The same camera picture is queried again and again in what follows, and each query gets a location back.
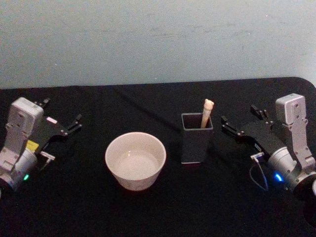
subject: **black pen holder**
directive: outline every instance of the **black pen holder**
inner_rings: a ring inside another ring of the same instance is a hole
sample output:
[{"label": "black pen holder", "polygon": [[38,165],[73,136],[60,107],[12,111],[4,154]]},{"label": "black pen holder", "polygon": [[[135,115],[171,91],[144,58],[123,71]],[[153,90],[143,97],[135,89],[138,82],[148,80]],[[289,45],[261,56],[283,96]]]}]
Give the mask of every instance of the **black pen holder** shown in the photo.
[{"label": "black pen holder", "polygon": [[203,113],[181,114],[182,156],[181,163],[200,163],[207,157],[209,143],[213,135],[213,124],[209,118],[206,128],[201,128]]}]

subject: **black tablecloth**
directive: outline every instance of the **black tablecloth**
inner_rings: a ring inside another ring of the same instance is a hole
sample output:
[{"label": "black tablecloth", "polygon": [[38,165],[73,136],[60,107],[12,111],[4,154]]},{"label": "black tablecloth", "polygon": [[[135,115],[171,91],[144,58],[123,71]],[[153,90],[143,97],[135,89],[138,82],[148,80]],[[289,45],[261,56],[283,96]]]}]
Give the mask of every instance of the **black tablecloth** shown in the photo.
[{"label": "black tablecloth", "polygon": [[[23,96],[51,98],[45,115],[67,125],[82,114],[82,130],[52,144],[56,156],[39,176],[1,200],[1,236],[316,236],[304,203],[272,178],[269,192],[249,178],[255,150],[221,131],[220,116],[236,126],[255,121],[251,104],[275,119],[275,101],[290,93],[307,102],[308,144],[316,154],[316,89],[300,78],[71,86],[0,90],[0,145],[10,104]],[[200,165],[181,164],[181,113],[215,102],[213,149]],[[166,147],[167,160],[149,189],[123,189],[105,166],[109,143],[142,131]]]}]

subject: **gray wall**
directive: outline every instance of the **gray wall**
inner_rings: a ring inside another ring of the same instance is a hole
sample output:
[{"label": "gray wall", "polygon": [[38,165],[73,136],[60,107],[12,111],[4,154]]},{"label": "gray wall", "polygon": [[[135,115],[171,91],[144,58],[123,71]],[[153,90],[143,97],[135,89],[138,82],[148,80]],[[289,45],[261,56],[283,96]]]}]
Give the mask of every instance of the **gray wall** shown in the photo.
[{"label": "gray wall", "polygon": [[316,1],[2,0],[0,88],[298,76]]}]

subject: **blue led light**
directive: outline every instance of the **blue led light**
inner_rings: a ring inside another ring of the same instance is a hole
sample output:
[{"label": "blue led light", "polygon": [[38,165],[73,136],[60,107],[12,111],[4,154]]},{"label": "blue led light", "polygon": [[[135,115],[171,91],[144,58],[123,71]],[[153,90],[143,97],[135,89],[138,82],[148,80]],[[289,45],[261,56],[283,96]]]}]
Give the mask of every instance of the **blue led light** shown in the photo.
[{"label": "blue led light", "polygon": [[282,182],[282,181],[283,181],[282,177],[281,177],[279,174],[275,174],[275,178],[276,178],[279,182]]}]

